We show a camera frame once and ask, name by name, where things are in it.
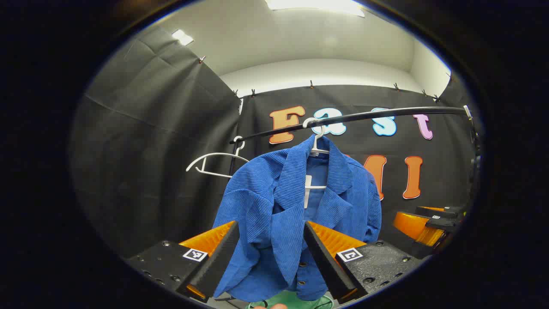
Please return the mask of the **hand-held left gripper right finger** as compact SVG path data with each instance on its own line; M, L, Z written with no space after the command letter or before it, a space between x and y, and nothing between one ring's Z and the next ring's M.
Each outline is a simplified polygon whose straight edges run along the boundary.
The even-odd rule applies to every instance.
M318 223L307 221L308 250L337 301L362 300L394 285L423 264L385 241L367 244Z

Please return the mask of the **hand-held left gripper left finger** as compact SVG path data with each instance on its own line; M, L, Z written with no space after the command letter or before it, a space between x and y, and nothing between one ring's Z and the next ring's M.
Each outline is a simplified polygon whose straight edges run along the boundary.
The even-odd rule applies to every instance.
M202 303L214 297L239 241L237 221L188 240L164 240L126 262L146 278Z

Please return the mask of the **green laundry hamper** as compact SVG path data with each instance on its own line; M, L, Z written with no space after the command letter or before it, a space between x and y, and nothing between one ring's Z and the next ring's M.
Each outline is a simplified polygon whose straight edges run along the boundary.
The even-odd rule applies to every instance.
M249 303L246 309L257 309L259 307L272 309L278 304L285 305L287 309L332 309L335 302L327 295L323 295L319 299L313 301L301 300L298 298L297 293L284 290L269 299Z

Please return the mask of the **blue corduroy jacket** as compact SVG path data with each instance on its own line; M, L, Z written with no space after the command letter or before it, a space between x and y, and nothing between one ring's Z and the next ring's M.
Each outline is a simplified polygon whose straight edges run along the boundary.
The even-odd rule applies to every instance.
M382 206L373 175L327 137L312 135L235 172L214 227L232 221L240 237L216 297L228 293L254 303L290 291L302 301L316 301L328 289L304 241L305 223L374 242L382 229Z

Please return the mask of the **white plastic clothes hanger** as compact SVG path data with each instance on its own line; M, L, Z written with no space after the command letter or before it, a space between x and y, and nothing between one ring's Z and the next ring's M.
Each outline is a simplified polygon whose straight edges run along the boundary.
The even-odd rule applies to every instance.
M320 120L317 119L317 118L307 118L302 127L304 129L306 128L309 128L308 125L310 124L318 124ZM313 147L311 148L311 152L310 152L310 155L311 156L314 156L314 157L317 157L319 156L321 153L322 154L329 154L329 150L328 149L321 149L321 148L318 148L318 141L319 139L321 139L323 136L324 136L324 132L325 132L325 128L323 125L320 125L320 133L316 134L314 136L314 142L313 142ZM307 184L308 182L306 182L306 185L305 185L305 189L306 190L325 190L326 189L326 186L313 186L311 185L310 183Z
M233 142L234 142L234 145L236 146L236 149L235 149L235 152L234 153L225 153L225 152L212 152L212 153L206 153L205 155L202 155L200 157L198 157L197 159L193 160L185 169L185 172L188 172L190 171L192 168L194 168L198 173L200 174L206 174L206 175L210 175L210 176L217 176L217 177L222 177L222 178L232 178L232 167L229 167L229 174L221 174L221 173L214 173L214 172L210 172L210 171L207 171L205 170L205 167L206 167L206 162L207 162L207 159L210 158L210 157L218 157L218 156L221 156L221 157L230 157L232 159L237 159L237 160L241 160L243 162L249 162L249 160L247 160L246 158L244 157L241 157L239 156L239 152L241 149L243 149L245 147L245 140L242 136L236 136L234 139L233 139Z

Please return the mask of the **black clothes rack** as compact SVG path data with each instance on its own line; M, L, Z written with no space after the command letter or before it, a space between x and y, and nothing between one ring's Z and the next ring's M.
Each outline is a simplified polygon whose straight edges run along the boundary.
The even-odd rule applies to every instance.
M471 180L474 180L477 176L477 172L480 170L480 162L482 160L482 153L479 143L479 135L475 129L475 124L473 121L472 114L468 106L463 106L461 108L457 107L410 107L410 108L393 108L386 109L382 111L374 112L364 112L364 113L355 113L349 115L342 115L339 117L323 118L317 119L313 118L311 121L298 123L296 125L290 125L283 128L263 131L260 133L255 133L253 135L245 137L236 137L233 141L230 141L230 144L238 144L240 142L247 141L255 137L271 136L279 133L288 133L296 130L308 129L312 127L322 127L324 125L336 124L336 123L345 123L351 121L363 121L365 119L381 118L381 117L398 117L404 115L413 115L413 114L455 114L460 116L465 116L468 118L468 121L471 126L471 141L474 149L474 155L472 159L472 173Z

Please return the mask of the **black backdrop cloth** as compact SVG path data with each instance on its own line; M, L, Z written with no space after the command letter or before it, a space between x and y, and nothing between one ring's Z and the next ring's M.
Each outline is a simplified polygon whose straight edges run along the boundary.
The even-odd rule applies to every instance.
M273 129L270 114L286 108L301 123L315 113L424 107L433 100L376 86L297 87L245 98L163 29L147 30L118 50L84 94L69 152L75 190L104 240L129 258L161 240L184 240L212 227L228 179L186 167L206 153L231 153L229 142ZM474 150L464 116L395 118L397 131L379 136L381 121L353 121L331 139L365 164L383 156L382 231L402 250L412 240L393 226L397 211L461 207L469 198Z

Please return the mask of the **small ceiling light panel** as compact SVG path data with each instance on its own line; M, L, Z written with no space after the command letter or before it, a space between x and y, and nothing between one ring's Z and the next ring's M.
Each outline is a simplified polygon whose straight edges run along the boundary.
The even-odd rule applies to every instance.
M183 30L177 29L171 36L176 39L181 45L187 46L194 42L194 38L186 34Z

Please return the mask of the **large ceiling light panel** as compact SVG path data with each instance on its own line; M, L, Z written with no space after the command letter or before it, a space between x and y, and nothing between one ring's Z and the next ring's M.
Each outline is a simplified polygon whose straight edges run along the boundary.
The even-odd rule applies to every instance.
M271 10L311 9L365 17L363 6L355 0L264 0Z

